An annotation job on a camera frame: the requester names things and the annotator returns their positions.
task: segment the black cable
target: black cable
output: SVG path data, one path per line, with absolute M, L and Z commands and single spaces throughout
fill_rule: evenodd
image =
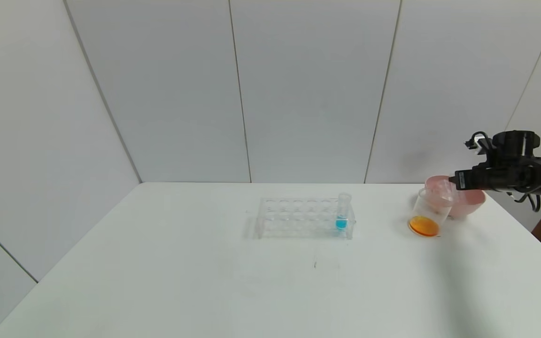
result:
M 535 202 L 534 202 L 533 197 L 528 192 L 523 194 L 523 196 L 520 199 L 515 199 L 515 196 L 513 196 L 513 193 L 510 192 L 510 191 L 507 191 L 506 194 L 511 196 L 513 198 L 513 201 L 515 201 L 517 203 L 523 203 L 526 199 L 529 199 L 530 203 L 532 204 L 532 211 L 533 212 L 540 211 L 541 197 L 539 195 L 535 195 Z
M 532 204 L 532 211 L 535 211 L 535 203 L 534 203 L 534 201 L 533 201 L 532 196 L 531 196 L 531 195 L 528 195 L 528 198 L 529 198 L 529 200 L 530 200 L 530 203 Z
M 475 133 L 473 133 L 473 135 L 471 135 L 471 140 L 472 140 L 472 141 L 475 141 L 475 137 L 476 137 L 477 135 L 483 136 L 483 138 L 486 140 L 486 143 L 487 143 L 487 145 L 489 146 L 490 150 L 493 150 L 493 149 L 494 149 L 494 148 L 492 147 L 492 143 L 491 143 L 490 141 L 488 141 L 488 140 L 489 140 L 489 137 L 487 137 L 487 134 L 484 133 L 484 132 L 475 132 Z
M 541 207 L 541 197 L 539 195 L 535 195 L 535 203 L 537 204 L 537 206 L 535 207 L 535 212 L 538 212 L 540 211 L 540 207 Z

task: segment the test tube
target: test tube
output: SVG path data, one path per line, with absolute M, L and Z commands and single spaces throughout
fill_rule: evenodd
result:
M 348 214 L 350 213 L 350 201 L 352 195 L 342 192 L 337 197 L 337 218 L 335 219 L 335 227 L 337 229 L 345 229 L 348 226 Z

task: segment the white table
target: white table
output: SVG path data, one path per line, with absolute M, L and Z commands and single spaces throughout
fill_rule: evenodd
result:
M 420 184 L 141 184 L 0 338 L 541 337 L 541 244 L 488 197 L 438 238 Z M 261 197 L 353 195 L 353 240 L 251 239 Z

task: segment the blue liquid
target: blue liquid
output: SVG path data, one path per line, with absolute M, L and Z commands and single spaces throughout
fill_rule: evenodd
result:
M 337 227 L 337 229 L 345 229 L 347 226 L 348 226 L 347 218 L 338 217 L 337 220 L 335 220 L 335 227 Z

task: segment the orange liquid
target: orange liquid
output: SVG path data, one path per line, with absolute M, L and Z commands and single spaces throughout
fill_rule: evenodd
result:
M 408 221 L 408 227 L 415 233 L 426 237 L 433 237 L 440 232 L 438 223 L 423 216 L 411 218 L 410 221 Z

